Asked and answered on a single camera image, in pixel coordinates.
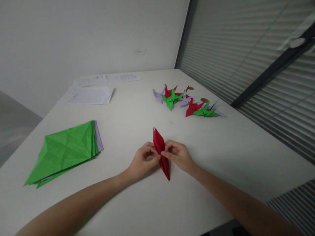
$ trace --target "origami crane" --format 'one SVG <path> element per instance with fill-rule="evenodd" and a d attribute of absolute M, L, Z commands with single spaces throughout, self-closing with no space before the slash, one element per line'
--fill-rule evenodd
<path fill-rule="evenodd" d="M 194 97 L 189 97 L 186 94 L 187 90 L 184 91 L 184 95 L 183 95 L 183 100 L 180 102 L 180 107 L 185 107 L 189 104 L 190 99 L 194 98 Z"/>
<path fill-rule="evenodd" d="M 176 95 L 174 90 L 172 89 L 172 95 L 168 98 L 166 98 L 163 94 L 161 95 L 163 100 L 166 102 L 167 107 L 169 108 L 169 110 L 172 110 L 172 107 L 175 103 L 178 102 L 178 100 L 180 100 L 183 97 L 184 93 L 182 93 L 181 95 Z"/>
<path fill-rule="evenodd" d="M 171 95 L 172 95 L 172 90 L 171 90 L 171 89 L 168 90 L 168 89 L 167 89 L 167 85 L 165 85 L 165 97 L 166 97 L 166 98 L 169 98 Z"/>
<path fill-rule="evenodd" d="M 161 155 L 161 152 L 165 149 L 165 143 L 163 137 L 159 134 L 156 128 L 153 128 L 153 143 L 157 152 Z M 159 161 L 160 167 L 166 175 L 168 181 L 171 179 L 170 175 L 170 163 L 168 159 L 161 155 L 161 159 Z"/>
<path fill-rule="evenodd" d="M 213 110 L 213 109 L 216 107 L 216 104 L 218 103 L 219 100 L 220 100 L 220 99 L 218 99 L 211 107 L 208 107 L 207 110 L 208 110 L 208 111 Z M 223 117 L 227 118 L 227 116 L 224 115 L 224 114 L 223 114 L 221 111 L 219 111 L 218 109 L 216 109 L 216 114 L 218 114 L 219 116 L 223 116 Z"/>
<path fill-rule="evenodd" d="M 213 108 L 215 108 L 216 104 L 218 103 L 220 99 L 218 99 L 211 107 L 208 107 L 207 110 L 210 111 L 212 110 Z"/>
<path fill-rule="evenodd" d="M 199 105 L 197 103 L 193 103 L 193 98 L 191 98 L 189 101 L 189 107 L 186 111 L 186 117 L 194 114 L 194 112 L 199 110 L 203 106 L 203 104 L 204 102 L 200 103 Z"/>
<path fill-rule="evenodd" d="M 207 108 L 210 104 L 210 101 L 207 102 L 207 104 L 204 106 L 204 108 L 202 110 L 197 110 L 194 112 L 194 115 L 198 115 L 198 116 L 203 116 L 203 117 L 216 117 L 216 116 L 220 116 L 219 114 L 215 113 L 216 108 L 208 111 Z"/>
<path fill-rule="evenodd" d="M 154 94 L 154 96 L 158 99 L 158 101 L 159 101 L 161 104 L 163 104 L 163 98 L 161 97 L 161 95 L 164 94 L 164 92 L 165 92 L 165 86 L 164 86 L 164 88 L 163 88 L 163 90 L 162 90 L 161 93 L 155 92 L 155 90 L 153 89 L 153 94 Z"/>
<path fill-rule="evenodd" d="M 167 85 L 164 85 L 164 86 L 165 86 L 165 95 L 164 96 L 166 98 L 169 98 L 172 95 L 172 90 L 176 91 L 176 88 L 178 85 L 176 85 L 176 87 L 174 89 L 170 89 L 170 90 L 167 89 Z"/>

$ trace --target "left hand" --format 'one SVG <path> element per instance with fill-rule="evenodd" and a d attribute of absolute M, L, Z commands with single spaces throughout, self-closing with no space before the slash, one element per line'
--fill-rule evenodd
<path fill-rule="evenodd" d="M 153 156 L 153 159 L 147 161 L 149 156 Z M 136 181 L 143 177 L 152 167 L 156 166 L 160 158 L 161 155 L 158 154 L 154 144 L 146 142 L 137 150 L 134 159 L 126 171 L 131 180 Z"/>

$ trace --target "window blinds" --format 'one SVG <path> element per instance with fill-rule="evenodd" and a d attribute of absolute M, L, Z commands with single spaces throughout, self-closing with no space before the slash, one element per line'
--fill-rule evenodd
<path fill-rule="evenodd" d="M 232 103 L 314 9 L 312 0 L 198 0 L 177 68 Z"/>
<path fill-rule="evenodd" d="M 315 165 L 315 53 L 305 53 L 238 111 Z"/>
<path fill-rule="evenodd" d="M 305 235 L 315 235 L 315 179 L 267 202 Z"/>

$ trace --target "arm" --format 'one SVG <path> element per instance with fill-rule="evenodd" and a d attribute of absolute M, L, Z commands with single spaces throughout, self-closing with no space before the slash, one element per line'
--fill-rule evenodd
<path fill-rule="evenodd" d="M 16 236 L 71 235 L 92 214 L 117 191 L 132 184 L 145 175 L 160 160 L 154 144 L 147 142 L 136 152 L 130 166 L 112 178 L 67 197 L 35 217 Z"/>
<path fill-rule="evenodd" d="M 161 154 L 201 183 L 252 236 L 303 235 L 261 201 L 197 166 L 184 144 L 168 140 Z"/>

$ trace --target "forearm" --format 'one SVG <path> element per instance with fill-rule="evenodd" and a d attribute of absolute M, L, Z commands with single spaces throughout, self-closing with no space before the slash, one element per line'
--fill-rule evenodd
<path fill-rule="evenodd" d="M 113 194 L 132 183 L 126 171 L 91 185 L 50 207 L 16 235 L 69 235 Z"/>
<path fill-rule="evenodd" d="M 199 166 L 194 166 L 189 174 L 211 192 L 251 235 L 302 235 L 267 205 Z"/>

